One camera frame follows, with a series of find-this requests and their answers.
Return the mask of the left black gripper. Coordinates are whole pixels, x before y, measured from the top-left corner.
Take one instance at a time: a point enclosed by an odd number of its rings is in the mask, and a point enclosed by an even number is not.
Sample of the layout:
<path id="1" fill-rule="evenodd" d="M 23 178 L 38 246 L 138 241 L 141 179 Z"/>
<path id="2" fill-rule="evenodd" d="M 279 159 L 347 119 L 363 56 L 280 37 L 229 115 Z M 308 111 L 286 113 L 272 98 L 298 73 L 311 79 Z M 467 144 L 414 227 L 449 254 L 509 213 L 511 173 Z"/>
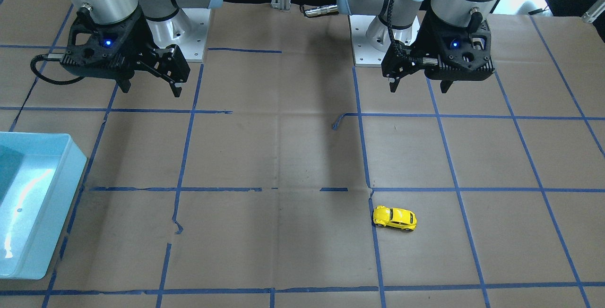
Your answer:
<path id="1" fill-rule="evenodd" d="M 446 94 L 456 81 L 483 81 L 495 71 L 491 58 L 491 32 L 479 11 L 469 13 L 470 20 L 461 27 L 441 20 L 432 11 L 423 18 L 415 42 L 403 46 L 401 54 L 389 47 L 381 63 L 389 88 L 395 93 L 399 80 L 423 71 L 431 80 L 441 80 Z"/>

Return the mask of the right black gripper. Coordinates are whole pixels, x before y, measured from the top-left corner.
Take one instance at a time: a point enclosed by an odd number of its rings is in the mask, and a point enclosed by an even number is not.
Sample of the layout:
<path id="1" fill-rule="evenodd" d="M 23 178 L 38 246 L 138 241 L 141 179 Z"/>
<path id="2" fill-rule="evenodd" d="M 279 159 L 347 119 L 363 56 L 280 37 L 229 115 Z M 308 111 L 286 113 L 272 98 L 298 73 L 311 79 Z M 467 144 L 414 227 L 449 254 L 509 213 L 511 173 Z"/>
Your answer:
<path id="1" fill-rule="evenodd" d="M 124 94 L 130 90 L 135 71 L 162 78 L 176 98 L 190 75 L 178 45 L 159 48 L 155 44 L 141 7 L 121 22 L 108 25 L 95 23 L 90 9 L 80 7 L 60 65 L 78 77 L 115 80 Z"/>

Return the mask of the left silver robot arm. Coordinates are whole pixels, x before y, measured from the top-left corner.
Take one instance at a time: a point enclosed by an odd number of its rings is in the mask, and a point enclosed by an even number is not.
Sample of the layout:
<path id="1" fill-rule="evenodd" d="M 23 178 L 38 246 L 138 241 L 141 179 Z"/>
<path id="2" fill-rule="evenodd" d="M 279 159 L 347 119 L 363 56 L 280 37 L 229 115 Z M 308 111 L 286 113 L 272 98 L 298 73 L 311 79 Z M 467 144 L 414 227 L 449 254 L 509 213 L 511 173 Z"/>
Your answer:
<path id="1" fill-rule="evenodd" d="M 498 0 L 429 0 L 417 32 L 413 26 L 425 0 L 337 0 L 339 13 L 374 16 L 385 50 L 381 72 L 391 92 L 417 71 L 440 81 L 446 93 L 454 82 L 480 82 L 495 72 L 487 15 Z"/>

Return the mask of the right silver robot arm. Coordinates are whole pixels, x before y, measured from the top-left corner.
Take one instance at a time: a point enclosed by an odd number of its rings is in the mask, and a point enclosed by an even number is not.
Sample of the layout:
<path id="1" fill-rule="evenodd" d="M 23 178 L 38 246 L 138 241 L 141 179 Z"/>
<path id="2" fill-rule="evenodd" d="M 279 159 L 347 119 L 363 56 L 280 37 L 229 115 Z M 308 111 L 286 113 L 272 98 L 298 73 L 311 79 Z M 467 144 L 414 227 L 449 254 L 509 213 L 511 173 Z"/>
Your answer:
<path id="1" fill-rule="evenodd" d="M 175 97 L 190 77 L 189 62 L 201 62 L 211 9 L 223 0 L 70 0 L 76 18 L 66 51 L 48 56 L 76 83 L 114 80 L 130 90 L 136 71 L 166 81 Z"/>

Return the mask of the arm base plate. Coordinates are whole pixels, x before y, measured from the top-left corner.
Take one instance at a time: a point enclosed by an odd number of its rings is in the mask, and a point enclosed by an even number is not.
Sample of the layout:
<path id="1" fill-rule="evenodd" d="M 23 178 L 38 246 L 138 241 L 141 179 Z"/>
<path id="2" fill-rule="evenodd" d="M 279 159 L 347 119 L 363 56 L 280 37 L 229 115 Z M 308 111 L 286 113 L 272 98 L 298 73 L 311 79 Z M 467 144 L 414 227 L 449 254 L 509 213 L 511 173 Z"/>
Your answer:
<path id="1" fill-rule="evenodd" d="M 357 67 L 380 67 L 390 46 L 387 27 L 379 16 L 348 16 L 354 65 Z"/>
<path id="2" fill-rule="evenodd" d="M 158 47 L 175 44 L 188 62 L 203 62 L 211 15 L 211 9 L 180 9 L 171 19 L 147 23 Z"/>

